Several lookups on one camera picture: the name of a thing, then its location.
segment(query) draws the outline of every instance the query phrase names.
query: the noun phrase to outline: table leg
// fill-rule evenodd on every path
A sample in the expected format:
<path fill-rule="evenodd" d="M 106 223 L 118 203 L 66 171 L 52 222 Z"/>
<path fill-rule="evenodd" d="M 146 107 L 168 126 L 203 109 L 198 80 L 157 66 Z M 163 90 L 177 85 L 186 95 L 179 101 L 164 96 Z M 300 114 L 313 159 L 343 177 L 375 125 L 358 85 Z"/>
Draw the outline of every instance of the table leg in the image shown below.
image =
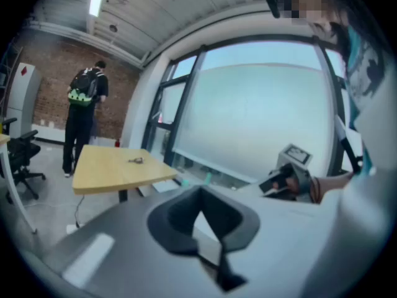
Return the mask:
<path fill-rule="evenodd" d="M 7 145 L 1 145 L 0 154 L 1 154 L 0 158 L 1 158 L 2 172 L 4 173 L 4 179 L 6 180 L 7 188 L 8 188 L 8 191 L 10 192 L 11 199 L 12 199 L 14 205 L 18 208 L 19 212 L 22 214 L 22 217 L 24 218 L 26 223 L 29 225 L 32 232 L 36 233 L 37 232 L 36 226 L 33 224 L 30 217 L 27 215 L 24 205 L 22 204 L 22 202 L 19 198 L 17 188 L 15 187 L 15 184 L 14 184 L 14 178 L 12 177 L 10 162 L 8 159 Z"/>
<path fill-rule="evenodd" d="M 120 203 L 127 201 L 128 196 L 127 196 L 127 190 L 121 190 L 118 192 L 118 201 Z"/>

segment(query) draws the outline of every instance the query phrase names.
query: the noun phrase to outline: black shirt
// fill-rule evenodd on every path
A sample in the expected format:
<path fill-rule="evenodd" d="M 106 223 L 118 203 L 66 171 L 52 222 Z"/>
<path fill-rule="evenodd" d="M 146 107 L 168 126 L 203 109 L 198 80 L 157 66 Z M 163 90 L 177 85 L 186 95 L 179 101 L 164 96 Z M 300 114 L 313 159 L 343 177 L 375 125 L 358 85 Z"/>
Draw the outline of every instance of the black shirt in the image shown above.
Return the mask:
<path fill-rule="evenodd" d="M 92 70 L 94 72 L 99 71 L 98 68 L 93 68 Z M 74 78 L 76 78 L 83 71 L 84 70 L 81 70 Z M 107 77 L 105 75 L 101 75 L 98 77 L 97 94 L 95 98 L 92 100 L 92 103 L 89 104 L 87 107 L 70 104 L 68 118 L 91 121 L 94 118 L 95 104 L 100 101 L 101 96 L 107 97 L 108 95 L 109 95 L 109 87 L 107 84 Z"/>

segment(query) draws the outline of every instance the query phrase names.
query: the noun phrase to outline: chair wheel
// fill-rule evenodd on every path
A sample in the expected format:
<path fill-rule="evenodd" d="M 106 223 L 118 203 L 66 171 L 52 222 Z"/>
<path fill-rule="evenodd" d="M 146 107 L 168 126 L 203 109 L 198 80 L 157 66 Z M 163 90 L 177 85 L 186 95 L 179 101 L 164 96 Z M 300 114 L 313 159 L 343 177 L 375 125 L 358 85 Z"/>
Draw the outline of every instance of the chair wheel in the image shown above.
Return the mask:
<path fill-rule="evenodd" d="M 12 201 L 12 199 L 11 199 L 10 192 L 7 192 L 7 194 L 6 194 L 6 199 L 7 199 L 7 202 L 8 202 L 9 204 L 11 204 L 11 205 L 14 204 L 13 201 Z"/>

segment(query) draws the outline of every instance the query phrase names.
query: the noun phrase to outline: hand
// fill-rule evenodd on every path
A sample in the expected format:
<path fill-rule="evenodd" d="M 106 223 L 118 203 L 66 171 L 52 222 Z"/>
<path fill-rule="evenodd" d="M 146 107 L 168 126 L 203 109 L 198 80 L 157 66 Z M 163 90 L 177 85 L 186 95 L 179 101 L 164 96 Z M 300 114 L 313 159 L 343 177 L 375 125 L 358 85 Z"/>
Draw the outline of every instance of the hand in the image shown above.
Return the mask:
<path fill-rule="evenodd" d="M 299 194 L 299 183 L 298 179 L 296 177 L 289 177 L 286 179 L 287 182 L 287 187 L 289 190 L 291 190 L 292 193 L 294 194 Z M 279 184 L 277 182 L 273 183 L 273 189 L 278 190 L 279 189 Z"/>

